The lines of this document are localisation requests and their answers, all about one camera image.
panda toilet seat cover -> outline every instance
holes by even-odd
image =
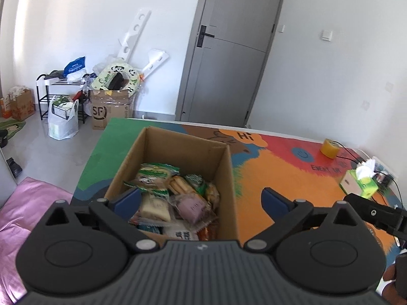
[[[129,97],[139,90],[140,87],[140,74],[127,63],[113,63],[105,67],[105,69],[99,74],[99,76],[92,82],[92,88],[96,90],[108,90],[109,83],[116,75],[116,72],[120,72],[122,75],[126,75],[123,78],[128,79],[129,82],[121,89],[128,90]]]

cardboard box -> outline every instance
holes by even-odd
[[[123,182],[133,180],[142,163],[167,163],[179,167],[181,175],[200,174],[205,180],[213,181],[221,199],[218,239],[239,239],[231,155],[227,144],[156,127],[144,128],[105,197],[112,200],[126,191],[128,188]],[[164,235],[145,234],[160,244],[168,239]]]
[[[34,114],[34,100],[31,89],[24,89],[24,92],[15,99],[10,99],[11,115],[15,120],[25,120]]]
[[[11,104],[10,98],[5,96],[0,99],[1,115],[3,118],[7,119],[11,117]]]
[[[127,90],[92,90],[92,128],[104,130],[111,118],[131,118],[133,99]]]
[[[339,185],[347,195],[354,193],[365,199],[371,198],[379,189],[372,178],[362,178],[361,180],[358,180],[356,177],[356,170],[346,171]]]

door handle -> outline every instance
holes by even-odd
[[[202,48],[202,45],[204,43],[203,40],[204,40],[205,36],[210,36],[211,38],[215,37],[213,34],[206,33],[206,26],[201,25],[201,30],[199,31],[199,36],[198,36],[197,47]]]

pink blanket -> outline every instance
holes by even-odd
[[[0,303],[11,305],[26,290],[16,270],[16,255],[51,204],[72,194],[49,183],[25,178],[0,209]]]

blue plastic bag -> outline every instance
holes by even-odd
[[[79,81],[86,74],[85,57],[79,57],[76,60],[68,63],[64,68],[64,77],[67,78],[68,83]]]

